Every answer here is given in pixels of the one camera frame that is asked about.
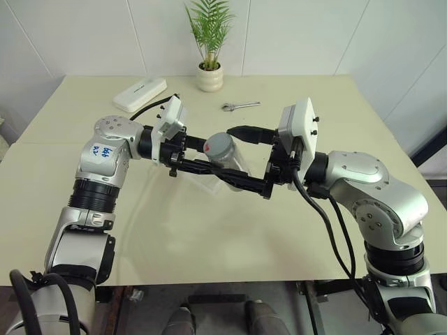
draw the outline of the green plant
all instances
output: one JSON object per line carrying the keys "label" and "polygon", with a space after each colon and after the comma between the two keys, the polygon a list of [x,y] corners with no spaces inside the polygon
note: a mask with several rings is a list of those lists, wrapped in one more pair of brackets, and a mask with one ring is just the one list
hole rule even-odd
{"label": "green plant", "polygon": [[184,7],[203,59],[201,67],[206,71],[216,70],[219,68],[217,59],[221,47],[230,30],[230,21],[235,16],[230,14],[228,1],[200,0],[192,1],[192,4],[193,8]]}

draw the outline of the table surface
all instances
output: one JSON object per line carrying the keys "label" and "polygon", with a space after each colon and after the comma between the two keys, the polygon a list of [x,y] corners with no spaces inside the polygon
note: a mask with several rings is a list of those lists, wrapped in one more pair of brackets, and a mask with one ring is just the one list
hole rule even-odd
{"label": "table surface", "polygon": [[[42,270],[47,245],[66,205],[83,145],[96,120],[128,117],[112,98],[137,77],[66,77],[0,164],[0,285],[8,272]],[[221,91],[199,91],[192,77],[167,77],[188,109],[188,134],[207,138],[238,125],[276,128],[283,107],[311,97],[321,118],[317,150],[363,151],[380,158],[391,174],[427,198],[426,255],[432,272],[447,271],[446,211],[391,132],[358,92],[349,76],[226,77]],[[262,105],[223,112],[224,102]],[[155,122],[155,111],[138,120]],[[262,177],[270,147],[237,141],[255,177]],[[336,216],[325,201],[339,248],[346,248]],[[342,208],[356,251],[358,276],[366,273],[357,223]],[[132,161],[119,194],[117,239],[107,285],[283,281],[345,278],[318,214],[286,186],[272,199],[234,192],[221,185],[207,193],[191,175],[168,176],[168,169]]]}

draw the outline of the black cable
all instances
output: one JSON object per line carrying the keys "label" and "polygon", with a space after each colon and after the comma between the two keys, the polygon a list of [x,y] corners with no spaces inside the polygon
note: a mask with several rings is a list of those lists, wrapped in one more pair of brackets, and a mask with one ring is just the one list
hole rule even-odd
{"label": "black cable", "polygon": [[59,274],[44,274],[42,277],[43,282],[49,284],[55,284],[59,286],[62,295],[64,296],[65,305],[67,308],[68,324],[70,326],[70,335],[80,335],[80,323],[78,317],[78,310],[76,309],[75,298],[70,290],[67,282]]}
{"label": "black cable", "polygon": [[356,281],[356,255],[354,254],[354,249],[352,247],[351,238],[349,237],[348,230],[346,229],[346,224],[343,219],[342,211],[340,211],[340,208],[333,196],[329,195],[328,199],[337,215],[338,221],[340,223],[340,227],[342,228],[344,239],[346,241],[346,245],[348,246],[349,258],[351,259],[351,278],[350,279],[353,284],[353,289],[356,292],[356,294],[359,296],[359,298],[363,301],[363,303],[366,304],[365,293],[363,292],[362,288],[360,287],[360,285],[358,285],[358,283]]}
{"label": "black cable", "polygon": [[146,107],[143,107],[138,112],[136,112],[132,117],[130,118],[131,121],[135,120],[137,117],[139,117],[142,113],[146,112],[147,110],[150,110],[153,107],[156,107],[158,105],[161,105],[162,103],[167,103],[173,96],[179,97],[179,94],[173,94],[172,96],[169,96],[167,98],[155,101],[154,103],[151,103],[147,105]]}
{"label": "black cable", "polygon": [[348,268],[344,264],[344,262],[342,260],[342,257],[339,254],[339,251],[338,251],[338,248],[337,248],[337,244],[336,244],[335,238],[334,238],[334,232],[332,231],[332,226],[330,224],[330,220],[328,218],[328,215],[315,202],[315,200],[313,200],[309,196],[309,194],[307,194],[304,186],[301,184],[300,180],[298,179],[298,169],[296,167],[292,169],[292,176],[293,176],[293,183],[295,184],[295,187],[298,189],[298,192],[300,192],[301,196],[306,200],[306,202],[308,204],[310,204],[317,211],[317,213],[320,214],[321,218],[323,219],[323,222],[325,223],[325,226],[326,226],[326,230],[328,231],[330,245],[332,246],[332,250],[334,251],[334,254],[335,254],[335,257],[336,257],[338,263],[342,267],[344,273],[348,276],[349,280],[351,281],[351,283],[353,285],[354,291],[356,292],[356,294],[358,295],[358,297],[360,298],[362,303],[364,305],[366,305],[366,307],[368,307],[366,299],[363,297],[362,291],[358,289],[359,285],[357,284],[356,279],[354,277],[352,277],[352,275],[349,272]]}
{"label": "black cable", "polygon": [[41,326],[37,318],[36,307],[29,294],[27,285],[19,270],[12,270],[9,279],[13,286],[17,302],[22,312],[23,325],[27,335],[42,335]]}
{"label": "black cable", "polygon": [[340,227],[343,232],[344,239],[346,241],[346,245],[348,246],[349,258],[351,260],[351,276],[355,278],[356,277],[356,256],[354,255],[354,249],[352,247],[351,238],[349,237],[349,233],[348,233],[348,230],[346,229],[346,224],[344,222],[342,212],[340,211],[340,208],[339,208],[337,202],[335,201],[334,197],[331,196],[330,194],[328,196],[328,199],[337,215],[338,221],[340,223]]}

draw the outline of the white box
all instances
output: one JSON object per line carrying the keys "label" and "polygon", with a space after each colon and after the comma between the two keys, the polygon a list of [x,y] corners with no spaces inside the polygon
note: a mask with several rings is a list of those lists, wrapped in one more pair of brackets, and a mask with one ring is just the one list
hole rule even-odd
{"label": "white box", "polygon": [[113,98],[119,109],[133,113],[163,92],[168,85],[163,78],[145,78]]}

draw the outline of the silver wrench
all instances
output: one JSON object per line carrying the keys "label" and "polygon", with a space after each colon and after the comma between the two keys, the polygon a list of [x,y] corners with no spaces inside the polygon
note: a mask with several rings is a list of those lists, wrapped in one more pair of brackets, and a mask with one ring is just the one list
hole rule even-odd
{"label": "silver wrench", "polygon": [[239,105],[236,105],[234,103],[224,103],[222,105],[222,110],[224,110],[225,112],[232,112],[233,110],[236,110],[238,108],[257,106],[260,104],[261,103],[259,101],[256,101],[254,103],[241,103]]}

